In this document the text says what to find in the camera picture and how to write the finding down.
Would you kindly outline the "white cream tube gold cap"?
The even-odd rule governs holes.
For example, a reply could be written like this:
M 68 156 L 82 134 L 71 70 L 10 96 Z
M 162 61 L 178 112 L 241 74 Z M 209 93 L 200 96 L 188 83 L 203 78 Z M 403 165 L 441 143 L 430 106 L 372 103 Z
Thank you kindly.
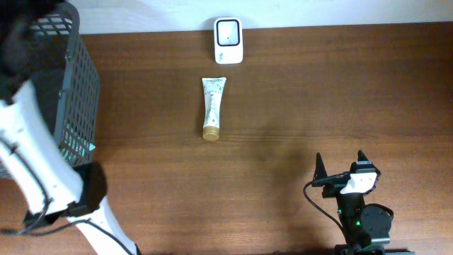
M 226 77 L 202 78 L 205 98 L 205 118 L 202 137 L 208 141 L 217 141 L 220 133 L 220 108 Z

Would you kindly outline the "teal snack packet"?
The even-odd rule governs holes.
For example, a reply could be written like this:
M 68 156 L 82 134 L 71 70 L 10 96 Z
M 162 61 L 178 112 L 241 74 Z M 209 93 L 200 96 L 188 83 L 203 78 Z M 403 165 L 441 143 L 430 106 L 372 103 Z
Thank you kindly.
M 96 146 L 88 138 L 82 137 L 71 124 L 64 128 L 59 149 L 69 164 L 78 166 L 88 163 L 95 148 Z

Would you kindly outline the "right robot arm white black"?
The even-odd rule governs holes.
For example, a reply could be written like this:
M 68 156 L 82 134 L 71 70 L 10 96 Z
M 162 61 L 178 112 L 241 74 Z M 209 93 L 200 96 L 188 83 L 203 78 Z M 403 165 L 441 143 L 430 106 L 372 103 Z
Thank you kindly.
M 349 171 L 329 176 L 320 153 L 316 154 L 313 179 L 303 189 L 305 198 L 326 217 L 334 221 L 345 243 L 337 244 L 334 254 L 412 254 L 407 249 L 386 249 L 394 219 L 392 209 L 377 203 L 366 204 L 365 196 L 376 188 L 381 171 L 362 150 L 357 152 Z M 306 193 L 308 187 L 322 187 L 323 198 L 337 202 L 338 219 L 323 210 Z

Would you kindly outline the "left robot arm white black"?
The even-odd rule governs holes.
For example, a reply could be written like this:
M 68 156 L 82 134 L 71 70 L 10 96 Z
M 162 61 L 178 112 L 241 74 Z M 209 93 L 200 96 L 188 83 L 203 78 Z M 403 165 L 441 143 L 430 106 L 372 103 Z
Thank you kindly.
M 1 176 L 28 209 L 8 236 L 77 227 L 98 254 L 138 254 L 108 203 L 93 160 L 101 84 L 68 1 L 1 2 Z

